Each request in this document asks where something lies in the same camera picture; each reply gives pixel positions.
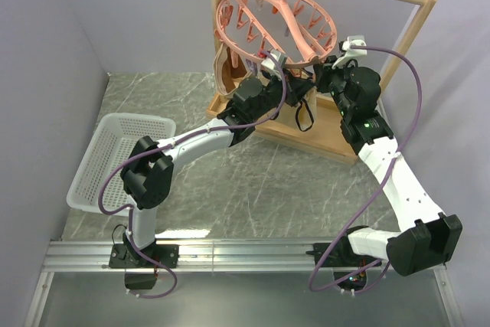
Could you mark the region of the pink round clip hanger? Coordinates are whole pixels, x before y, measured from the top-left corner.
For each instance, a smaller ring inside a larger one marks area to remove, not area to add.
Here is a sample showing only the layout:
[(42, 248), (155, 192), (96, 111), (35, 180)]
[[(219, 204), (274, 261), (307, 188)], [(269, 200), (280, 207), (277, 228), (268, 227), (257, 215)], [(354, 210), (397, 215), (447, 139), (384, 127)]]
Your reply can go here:
[(323, 62), (338, 39), (330, 14), (314, 0), (220, 0), (214, 34), (231, 68), (257, 68), (267, 51), (301, 69)]

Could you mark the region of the beige underwear navy trim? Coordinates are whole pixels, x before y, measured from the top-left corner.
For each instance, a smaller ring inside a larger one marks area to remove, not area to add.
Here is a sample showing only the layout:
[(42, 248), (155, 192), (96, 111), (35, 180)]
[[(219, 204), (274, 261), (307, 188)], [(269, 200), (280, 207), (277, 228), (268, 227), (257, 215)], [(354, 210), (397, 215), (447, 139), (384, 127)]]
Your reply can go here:
[[(312, 74), (304, 70), (286, 70), (285, 76), (286, 79), (297, 77), (310, 79), (313, 82)], [(316, 117), (315, 103), (316, 87), (314, 84), (314, 87), (305, 95), (303, 100), (301, 100), (296, 106), (291, 106), (294, 111), (296, 127), (300, 132), (307, 132), (313, 127)]]

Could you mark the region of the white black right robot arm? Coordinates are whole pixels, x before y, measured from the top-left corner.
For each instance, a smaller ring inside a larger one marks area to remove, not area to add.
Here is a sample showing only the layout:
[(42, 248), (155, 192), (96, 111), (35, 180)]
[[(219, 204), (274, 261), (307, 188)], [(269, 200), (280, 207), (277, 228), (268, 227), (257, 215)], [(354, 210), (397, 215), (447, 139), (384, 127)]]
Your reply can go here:
[(449, 262), (462, 222), (446, 214), (427, 194), (402, 155), (391, 128), (376, 110), (380, 76), (354, 59), (340, 64), (328, 57), (316, 65), (315, 84), (329, 93), (341, 114), (341, 133), (369, 168), (392, 207), (399, 230), (350, 227), (326, 260), (356, 266), (386, 260), (401, 276)]

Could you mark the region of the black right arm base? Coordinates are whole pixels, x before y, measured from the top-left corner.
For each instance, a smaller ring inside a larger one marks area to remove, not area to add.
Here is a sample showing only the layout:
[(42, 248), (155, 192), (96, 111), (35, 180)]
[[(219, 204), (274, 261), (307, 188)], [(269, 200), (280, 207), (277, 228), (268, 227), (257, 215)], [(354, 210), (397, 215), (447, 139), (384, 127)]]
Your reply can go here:
[(332, 267), (357, 267), (361, 268), (369, 263), (372, 263), (376, 258), (366, 255), (357, 255), (353, 253), (351, 246), (347, 240), (340, 240), (328, 257), (321, 262), (320, 259), (323, 253), (330, 246), (330, 243), (314, 243), (312, 249), (305, 253), (314, 257), (315, 265), (321, 264), (321, 268)]

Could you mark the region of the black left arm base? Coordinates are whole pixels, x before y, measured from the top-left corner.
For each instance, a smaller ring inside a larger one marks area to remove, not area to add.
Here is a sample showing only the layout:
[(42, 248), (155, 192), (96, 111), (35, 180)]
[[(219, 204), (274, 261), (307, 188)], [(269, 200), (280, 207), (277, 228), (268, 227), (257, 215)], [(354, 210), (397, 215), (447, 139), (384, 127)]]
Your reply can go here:
[[(142, 250), (148, 258), (170, 269), (177, 266), (179, 246), (177, 244), (152, 244)], [(110, 269), (149, 268), (155, 264), (141, 257), (131, 244), (114, 244), (109, 257)]]

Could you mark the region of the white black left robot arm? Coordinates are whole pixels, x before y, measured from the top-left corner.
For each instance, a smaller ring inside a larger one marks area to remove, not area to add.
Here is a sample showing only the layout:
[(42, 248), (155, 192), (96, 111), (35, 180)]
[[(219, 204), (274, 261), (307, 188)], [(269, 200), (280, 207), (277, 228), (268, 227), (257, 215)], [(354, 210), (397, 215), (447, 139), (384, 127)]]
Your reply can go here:
[(125, 239), (127, 258), (137, 267), (147, 267), (153, 261), (156, 208), (168, 197), (173, 177), (183, 166), (244, 141), (258, 122), (276, 118), (285, 104), (299, 105), (312, 88), (311, 79), (291, 74), (284, 80), (273, 76), (268, 84), (248, 77), (209, 123), (171, 139), (141, 138), (120, 173), (133, 206)]

